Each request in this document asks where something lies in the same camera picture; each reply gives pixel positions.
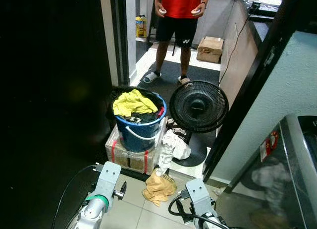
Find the blue bucket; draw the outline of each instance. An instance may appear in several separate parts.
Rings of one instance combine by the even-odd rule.
[[[115,116],[121,143],[128,151],[143,152],[150,149],[154,145],[157,135],[160,134],[159,124],[166,115],[167,107],[164,99],[160,95],[156,95],[163,101],[164,112],[155,121],[136,124]]]

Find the black shorts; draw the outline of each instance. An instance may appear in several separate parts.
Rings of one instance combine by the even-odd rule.
[[[156,39],[163,42],[170,41],[173,33],[175,33],[176,44],[178,46],[191,47],[197,22],[197,18],[160,17]]]

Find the red shirt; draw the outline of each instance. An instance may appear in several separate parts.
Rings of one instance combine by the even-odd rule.
[[[201,0],[162,0],[162,5],[167,11],[165,16],[175,18],[196,18],[191,11],[200,3]]]

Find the fan base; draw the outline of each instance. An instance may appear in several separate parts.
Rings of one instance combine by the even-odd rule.
[[[207,145],[198,134],[193,133],[189,141],[189,147],[192,149],[192,152],[187,159],[178,160],[173,158],[173,161],[185,167],[200,165],[207,156]]]

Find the black fan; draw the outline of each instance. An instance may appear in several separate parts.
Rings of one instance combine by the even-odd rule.
[[[221,126],[229,111],[225,93],[211,83],[191,81],[175,90],[169,109],[175,122],[191,134],[186,142],[192,149],[191,155],[173,161],[187,167],[199,165],[206,158],[207,146],[196,133],[210,132]]]

